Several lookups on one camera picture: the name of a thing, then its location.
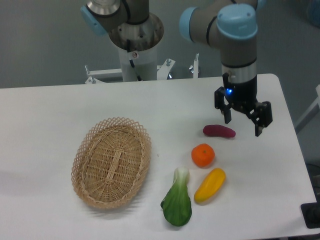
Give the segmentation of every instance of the toy fruit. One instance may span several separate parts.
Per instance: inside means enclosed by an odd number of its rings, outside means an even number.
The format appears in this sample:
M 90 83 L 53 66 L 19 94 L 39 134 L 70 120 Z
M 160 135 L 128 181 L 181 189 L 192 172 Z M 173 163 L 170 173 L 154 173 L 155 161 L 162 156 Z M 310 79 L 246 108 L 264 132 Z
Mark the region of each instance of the toy fruit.
M 215 156 L 216 154 L 213 148 L 206 143 L 196 146 L 191 151 L 191 158 L 193 162 L 200 168 L 208 166 Z
M 234 138 L 236 136 L 235 131 L 222 125 L 207 125 L 203 128 L 203 133 L 208 137 Z
M 194 194 L 196 203 L 202 203 L 212 197 L 224 184 L 226 173 L 221 168 L 215 168 L 205 177 Z

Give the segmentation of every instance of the toy vegetable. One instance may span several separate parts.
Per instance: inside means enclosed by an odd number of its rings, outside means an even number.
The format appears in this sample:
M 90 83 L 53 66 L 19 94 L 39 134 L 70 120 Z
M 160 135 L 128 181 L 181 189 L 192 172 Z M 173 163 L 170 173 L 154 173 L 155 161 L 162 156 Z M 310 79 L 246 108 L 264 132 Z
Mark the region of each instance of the toy vegetable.
M 176 168 L 172 187 L 160 204 L 165 219 L 177 227 L 187 224 L 192 215 L 191 200 L 187 188 L 189 175 L 188 168 Z
M 215 158 L 214 149 L 206 143 L 196 146 L 191 151 L 193 162 L 200 168 L 208 166 Z
M 203 128 L 203 133 L 208 137 L 234 138 L 236 132 L 231 128 L 221 125 L 207 125 Z
M 194 194 L 196 203 L 202 203 L 212 197 L 223 185 L 226 173 L 221 168 L 213 169 L 203 180 Z

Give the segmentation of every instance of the light blue joint cap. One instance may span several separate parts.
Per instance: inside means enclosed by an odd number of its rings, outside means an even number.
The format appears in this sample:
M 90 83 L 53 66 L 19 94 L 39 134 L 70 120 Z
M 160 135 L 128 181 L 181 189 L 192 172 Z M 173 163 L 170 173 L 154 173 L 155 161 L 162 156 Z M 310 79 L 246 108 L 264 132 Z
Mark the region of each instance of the light blue joint cap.
M 188 40 L 189 42 L 192 42 L 190 37 L 190 19 L 194 12 L 194 10 L 197 7 L 189 7 L 181 14 L 180 21 L 179 21 L 179 30 L 181 36 Z
M 258 3 L 256 4 L 256 10 L 262 9 L 267 3 L 267 0 L 258 0 Z
M 223 7 L 216 23 L 221 34 L 235 40 L 248 40 L 257 34 L 256 11 L 248 4 Z
M 88 26 L 96 35 L 102 36 L 107 33 L 107 31 L 101 26 L 101 24 L 95 19 L 95 17 L 92 16 L 86 6 L 82 6 L 80 11 L 86 24 L 88 24 Z

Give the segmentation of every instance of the yellow bell pepper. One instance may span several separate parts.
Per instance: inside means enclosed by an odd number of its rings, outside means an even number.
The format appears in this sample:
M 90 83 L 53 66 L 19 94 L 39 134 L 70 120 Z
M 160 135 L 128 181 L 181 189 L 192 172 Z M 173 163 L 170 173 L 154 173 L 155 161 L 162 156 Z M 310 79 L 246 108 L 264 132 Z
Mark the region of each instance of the yellow bell pepper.
M 213 169 L 203 180 L 194 194 L 196 203 L 202 203 L 212 197 L 223 185 L 226 173 L 221 168 Z

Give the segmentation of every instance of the metal bracket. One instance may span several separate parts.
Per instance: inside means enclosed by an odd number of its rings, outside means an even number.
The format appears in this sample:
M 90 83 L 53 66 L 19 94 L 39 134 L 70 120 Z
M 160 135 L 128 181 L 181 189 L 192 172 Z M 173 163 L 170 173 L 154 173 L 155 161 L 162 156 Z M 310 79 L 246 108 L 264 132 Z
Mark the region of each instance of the metal bracket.
M 199 74 L 199 53 L 195 55 L 193 62 L 193 78 L 197 79 Z
M 299 117 L 294 125 L 295 133 L 298 134 L 320 112 L 320 85 L 316 87 L 318 97 L 311 103 L 305 112 Z
M 170 77 L 170 71 L 175 65 L 176 61 L 168 58 L 165 60 L 163 65 L 157 66 L 157 80 L 172 79 Z M 108 69 L 108 70 L 97 70 L 90 71 L 88 65 L 85 65 L 86 76 L 88 79 L 85 81 L 85 84 L 96 84 L 96 83 L 105 83 L 99 81 L 98 79 L 111 79 L 111 78 L 120 78 L 122 77 L 121 68 L 118 69 Z

